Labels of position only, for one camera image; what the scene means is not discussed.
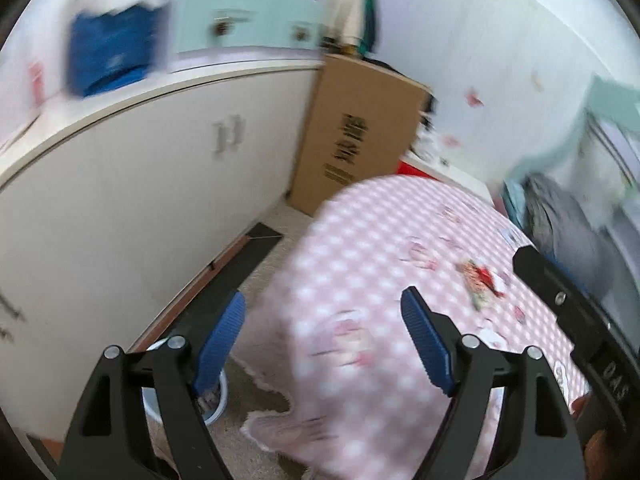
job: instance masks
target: beige clothing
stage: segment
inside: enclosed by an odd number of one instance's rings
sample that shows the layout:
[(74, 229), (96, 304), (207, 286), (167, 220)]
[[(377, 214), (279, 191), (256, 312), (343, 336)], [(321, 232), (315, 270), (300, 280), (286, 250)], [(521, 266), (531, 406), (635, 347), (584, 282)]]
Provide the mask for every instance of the beige clothing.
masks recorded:
[(359, 46), (364, 34), (365, 0), (324, 0), (325, 36), (341, 45)]

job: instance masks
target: mint green drawer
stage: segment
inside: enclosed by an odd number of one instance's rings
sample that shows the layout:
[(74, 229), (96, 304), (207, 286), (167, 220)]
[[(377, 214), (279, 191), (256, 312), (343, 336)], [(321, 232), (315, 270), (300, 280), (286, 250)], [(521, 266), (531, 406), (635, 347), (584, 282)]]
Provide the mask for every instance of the mint green drawer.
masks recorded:
[(268, 46), (273, 0), (177, 0), (174, 52)]
[(318, 48), (321, 20), (322, 5), (315, 0), (276, 0), (271, 46)]

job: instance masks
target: black mat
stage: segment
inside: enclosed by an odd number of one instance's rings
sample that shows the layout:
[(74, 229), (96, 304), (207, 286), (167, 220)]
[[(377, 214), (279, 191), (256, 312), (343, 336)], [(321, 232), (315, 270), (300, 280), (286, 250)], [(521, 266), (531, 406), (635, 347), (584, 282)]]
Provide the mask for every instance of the black mat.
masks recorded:
[(282, 240), (282, 234), (262, 223), (256, 224), (248, 233), (251, 238), (226, 266), (193, 298), (187, 308), (159, 337), (184, 335), (188, 337), (191, 327), (200, 327), (208, 314), (228, 301), (229, 295), (246, 280), (260, 265), (267, 254)]

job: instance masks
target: sticker on wall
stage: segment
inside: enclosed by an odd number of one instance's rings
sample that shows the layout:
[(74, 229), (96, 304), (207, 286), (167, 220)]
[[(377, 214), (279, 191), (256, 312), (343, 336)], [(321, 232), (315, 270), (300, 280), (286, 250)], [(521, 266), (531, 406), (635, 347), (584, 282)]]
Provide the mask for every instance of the sticker on wall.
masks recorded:
[(466, 103), (472, 108), (480, 108), (484, 106), (484, 103), (478, 97), (478, 91), (471, 87), (465, 95)]
[(538, 71), (534, 70), (531, 72), (531, 84), (536, 92), (543, 92), (545, 87), (542, 85), (542, 80), (538, 75)]
[(451, 135), (442, 137), (442, 143), (447, 148), (459, 148), (460, 146), (462, 146), (462, 143)]

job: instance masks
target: white wall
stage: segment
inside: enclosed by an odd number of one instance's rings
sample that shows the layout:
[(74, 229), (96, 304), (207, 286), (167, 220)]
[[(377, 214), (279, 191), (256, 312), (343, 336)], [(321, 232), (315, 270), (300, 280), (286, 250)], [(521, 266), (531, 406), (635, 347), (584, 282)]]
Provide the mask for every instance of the white wall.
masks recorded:
[[(434, 90), (460, 168), (495, 187), (568, 135), (592, 75), (640, 86), (640, 40), (609, 0), (380, 0), (376, 57)], [(470, 107), (473, 88), (482, 107)]]
[(27, 45), (31, 59), (43, 63), (46, 98), (59, 92), (64, 81), (67, 4), (68, 0), (31, 0), (2, 47), (9, 51), (12, 44)]

